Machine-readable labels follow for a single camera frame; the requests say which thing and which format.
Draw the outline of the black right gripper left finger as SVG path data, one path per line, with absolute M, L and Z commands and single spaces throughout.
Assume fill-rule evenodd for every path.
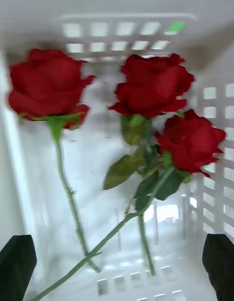
M 14 235 L 0 252 L 0 300 L 21 301 L 37 264 L 31 235 Z

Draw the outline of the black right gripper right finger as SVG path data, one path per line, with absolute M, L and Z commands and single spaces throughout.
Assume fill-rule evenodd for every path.
M 219 301 L 234 299 L 234 244 L 225 234 L 208 234 L 202 263 Z

